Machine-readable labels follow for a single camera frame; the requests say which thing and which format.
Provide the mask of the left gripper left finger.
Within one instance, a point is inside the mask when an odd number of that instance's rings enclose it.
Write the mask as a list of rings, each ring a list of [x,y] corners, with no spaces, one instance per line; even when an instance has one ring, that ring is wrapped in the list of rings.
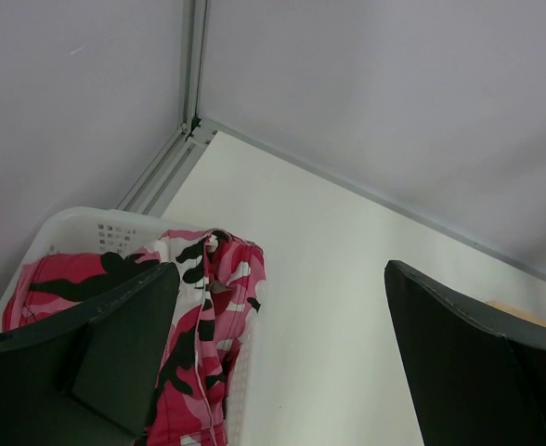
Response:
[[[176,306],[162,263],[33,324],[0,333],[0,437],[138,437]]]

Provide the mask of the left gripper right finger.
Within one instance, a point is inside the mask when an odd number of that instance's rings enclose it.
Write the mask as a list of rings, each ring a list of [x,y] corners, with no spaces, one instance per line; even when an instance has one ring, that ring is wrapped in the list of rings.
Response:
[[[402,261],[387,303],[426,445],[546,445],[546,326]]]

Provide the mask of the pink camouflage trousers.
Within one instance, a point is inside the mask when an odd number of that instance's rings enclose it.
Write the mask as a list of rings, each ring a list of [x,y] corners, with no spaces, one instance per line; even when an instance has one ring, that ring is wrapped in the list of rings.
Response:
[[[134,253],[55,254],[22,268],[5,331],[46,319],[159,263],[181,277],[148,419],[138,445],[225,445],[231,377],[261,308],[263,250],[224,230],[168,230]]]

